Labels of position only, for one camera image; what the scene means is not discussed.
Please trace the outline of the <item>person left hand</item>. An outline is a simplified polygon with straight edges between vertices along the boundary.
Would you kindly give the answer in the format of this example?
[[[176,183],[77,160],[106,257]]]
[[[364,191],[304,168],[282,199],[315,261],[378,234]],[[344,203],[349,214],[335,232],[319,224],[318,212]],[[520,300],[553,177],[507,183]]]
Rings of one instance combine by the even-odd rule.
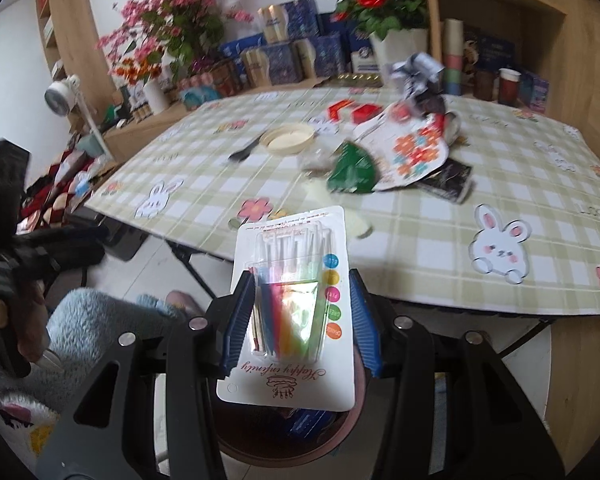
[[[10,326],[17,336],[19,353],[28,362],[37,363],[50,344],[48,312],[38,282],[23,284],[20,292],[9,304],[0,299],[0,328]]]

